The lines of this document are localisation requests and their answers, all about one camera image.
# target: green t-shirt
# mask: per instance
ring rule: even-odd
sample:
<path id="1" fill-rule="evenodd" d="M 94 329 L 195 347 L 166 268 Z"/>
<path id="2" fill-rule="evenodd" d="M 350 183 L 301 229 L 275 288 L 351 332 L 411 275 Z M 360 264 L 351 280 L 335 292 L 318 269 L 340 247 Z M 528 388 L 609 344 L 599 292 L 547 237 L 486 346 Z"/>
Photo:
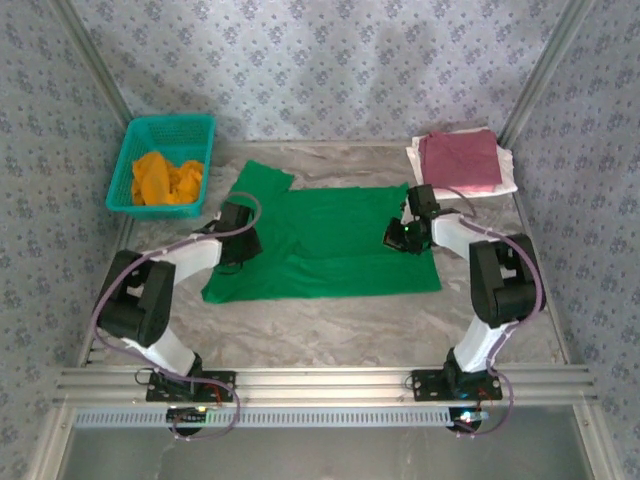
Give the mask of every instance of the green t-shirt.
<path id="1" fill-rule="evenodd" d="M 281 170 L 247 162 L 231 191 L 262 204 L 256 231 L 263 251 L 235 274 L 214 270 L 202 290 L 206 302 L 440 290 L 431 251 L 411 255 L 382 244 L 407 185 L 289 190 L 292 182 Z M 253 206 L 242 197 L 230 201 Z"/>

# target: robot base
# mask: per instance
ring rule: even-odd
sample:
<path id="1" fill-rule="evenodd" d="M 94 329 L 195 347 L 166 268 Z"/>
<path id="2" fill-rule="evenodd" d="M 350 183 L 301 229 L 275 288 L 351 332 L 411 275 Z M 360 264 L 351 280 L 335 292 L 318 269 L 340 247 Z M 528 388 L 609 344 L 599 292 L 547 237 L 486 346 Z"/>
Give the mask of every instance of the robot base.
<path id="1" fill-rule="evenodd" d="M 442 369 L 413 370 L 411 388 L 416 402 L 502 400 L 500 381 L 486 370 L 475 373 L 461 371 L 453 349 L 449 351 Z"/>
<path id="2" fill-rule="evenodd" d="M 234 389 L 236 386 L 236 372 L 202 370 L 202 359 L 197 354 L 188 376 L 218 380 Z M 147 402 L 232 403 L 233 397 L 224 388 L 205 383 L 177 381 L 153 372 L 147 385 Z"/>

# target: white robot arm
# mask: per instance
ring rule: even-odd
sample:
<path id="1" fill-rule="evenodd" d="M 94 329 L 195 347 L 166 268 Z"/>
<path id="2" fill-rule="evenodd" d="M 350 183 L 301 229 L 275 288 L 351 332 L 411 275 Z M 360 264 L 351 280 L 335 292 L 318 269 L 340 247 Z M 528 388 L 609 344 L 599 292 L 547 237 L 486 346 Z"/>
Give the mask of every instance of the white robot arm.
<path id="1" fill-rule="evenodd" d="M 475 311 L 464 338 L 450 350 L 442 370 L 412 373 L 414 398 L 477 399 L 479 390 L 490 390 L 493 398 L 501 398 L 500 391 L 493 387 L 494 378 L 487 372 L 489 356 L 496 353 L 494 346 L 500 346 L 496 342 L 505 332 L 532 312 L 537 296 L 533 272 L 509 244 L 519 247 L 535 266 L 531 240 L 524 234 L 510 235 L 502 241 L 478 233 L 464 224 L 459 212 L 442 209 L 430 185 L 411 188 L 408 205 L 413 220 L 403 223 L 393 218 L 384 244 L 413 254 L 442 247 L 464 258 L 470 267 Z"/>

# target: metal bar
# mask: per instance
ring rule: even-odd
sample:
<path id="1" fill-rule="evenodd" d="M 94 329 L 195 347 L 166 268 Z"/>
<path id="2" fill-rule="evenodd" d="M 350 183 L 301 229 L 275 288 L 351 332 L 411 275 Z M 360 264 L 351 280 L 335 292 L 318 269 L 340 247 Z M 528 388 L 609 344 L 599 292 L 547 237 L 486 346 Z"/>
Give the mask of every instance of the metal bar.
<path id="1" fill-rule="evenodd" d="M 511 114 L 498 136 L 503 148 L 511 149 L 536 103 L 544 93 L 556 68 L 569 49 L 582 21 L 596 0 L 569 0 L 562 11 L 547 46 L 538 58 Z"/>
<path id="2" fill-rule="evenodd" d="M 424 406 L 404 385 L 412 369 L 236 369 L 236 392 L 247 407 Z M 505 365 L 516 404 L 574 405 L 597 399 L 589 370 L 581 365 Z M 73 406 L 149 406 L 146 387 L 135 383 L 135 368 L 67 369 L 55 394 Z M 143 374 L 139 375 L 144 382 Z M 507 399 L 495 402 L 506 405 Z M 472 405 L 469 401 L 431 406 Z M 194 402 L 172 406 L 198 406 Z"/>
<path id="3" fill-rule="evenodd" d="M 578 428 L 595 480 L 626 478 L 600 405 L 575 405 Z"/>
<path id="4" fill-rule="evenodd" d="M 25 480 L 58 478 L 75 418 L 73 408 L 51 409 L 45 419 Z"/>
<path id="5" fill-rule="evenodd" d="M 123 130 L 126 129 L 133 115 L 109 73 L 104 60 L 84 28 L 78 12 L 69 0 L 49 0 L 49 4 L 67 32 L 69 39 L 76 47 L 80 57 L 82 57 L 98 90 L 100 90 L 107 105 L 115 115 L 116 121 Z"/>
<path id="6" fill-rule="evenodd" d="M 118 230 L 118 235 L 116 237 L 116 244 L 113 247 L 113 251 L 109 258 L 113 261 L 116 253 L 120 250 L 128 248 L 129 242 L 133 237 L 135 232 L 134 230 L 135 224 L 133 218 L 128 215 L 123 216 L 122 222 L 120 223 L 120 228 Z M 111 261 L 105 266 L 104 275 L 102 278 L 106 278 L 107 273 L 109 272 L 109 268 L 111 267 Z M 93 331 L 91 328 L 88 328 L 84 335 L 84 340 L 82 342 L 82 346 L 80 347 L 80 352 L 78 353 L 78 359 L 76 361 L 76 366 L 78 367 L 86 367 L 88 363 L 102 363 L 104 360 L 104 349 L 99 345 L 95 345 L 93 338 Z"/>
<path id="7" fill-rule="evenodd" d="M 78 409 L 76 428 L 167 428 L 166 407 Z M 233 409 L 210 409 L 200 421 L 177 426 L 225 427 Z M 422 408 L 265 408 L 253 407 L 240 413 L 238 428 L 348 428 L 348 427 L 444 427 L 453 422 L 446 407 Z"/>

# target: patterned wallpaper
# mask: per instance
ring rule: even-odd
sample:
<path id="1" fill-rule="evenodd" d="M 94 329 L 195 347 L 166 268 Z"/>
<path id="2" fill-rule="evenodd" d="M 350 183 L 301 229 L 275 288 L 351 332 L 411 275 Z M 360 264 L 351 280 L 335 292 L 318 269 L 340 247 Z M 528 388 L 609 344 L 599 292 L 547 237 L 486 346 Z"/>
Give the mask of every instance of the patterned wallpaper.
<path id="1" fill-rule="evenodd" d="M 640 4 L 596 4 L 514 148 L 578 359 L 640 479 Z"/>
<path id="2" fill-rule="evenodd" d="M 0 2 L 0 478 L 21 478 L 117 232 L 121 132 L 45 0 Z"/>
<path id="3" fill-rule="evenodd" d="M 500 130 L 565 0 L 73 0 L 135 115 L 230 140 Z"/>

